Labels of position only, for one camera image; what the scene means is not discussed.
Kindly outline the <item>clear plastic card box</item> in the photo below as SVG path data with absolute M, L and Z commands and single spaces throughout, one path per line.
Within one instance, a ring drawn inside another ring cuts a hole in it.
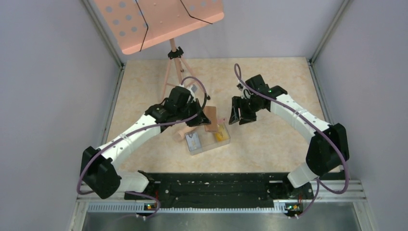
M 199 128 L 195 129 L 192 132 L 197 132 L 198 133 L 198 136 L 199 136 L 202 147 L 200 149 L 197 149 L 197 150 L 192 151 L 192 152 L 189 151 L 190 155 L 201 154 L 201 153 L 204 153 L 204 152 L 207 152 L 207 151 L 210 151 L 210 150 L 225 146 L 227 144 L 230 144 L 230 139 L 227 140 L 227 141 L 218 142 L 215 139 L 215 136 L 214 136 L 215 132 L 206 132 L 205 129 L 204 129 L 204 126 L 200 126 Z

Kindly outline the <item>brown leather card holder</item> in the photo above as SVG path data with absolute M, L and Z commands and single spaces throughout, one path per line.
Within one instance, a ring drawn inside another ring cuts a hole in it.
M 226 121 L 225 117 L 217 116 L 217 108 L 215 106 L 205 106 L 204 114 L 210 120 L 209 125 L 204 125 L 204 129 L 206 132 L 217 132 L 218 126 Z

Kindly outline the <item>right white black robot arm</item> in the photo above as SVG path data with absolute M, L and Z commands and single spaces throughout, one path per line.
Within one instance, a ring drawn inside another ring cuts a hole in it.
M 303 185 L 349 160 L 346 129 L 340 123 L 332 125 L 317 118 L 279 85 L 269 87 L 261 75 L 241 81 L 237 88 L 241 95 L 232 97 L 230 125 L 255 122 L 256 113 L 266 109 L 290 124 L 309 145 L 305 161 L 284 177 L 286 197 L 295 198 Z

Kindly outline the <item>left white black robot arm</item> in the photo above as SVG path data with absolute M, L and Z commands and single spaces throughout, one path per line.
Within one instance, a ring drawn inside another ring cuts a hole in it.
M 95 193 L 101 199 L 112 196 L 121 184 L 118 168 L 123 161 L 150 138 L 174 124 L 209 125 L 211 121 L 204 107 L 191 89 L 174 87 L 168 97 L 150 106 L 138 121 L 116 138 L 98 148 L 90 146 L 83 151 L 77 193 Z

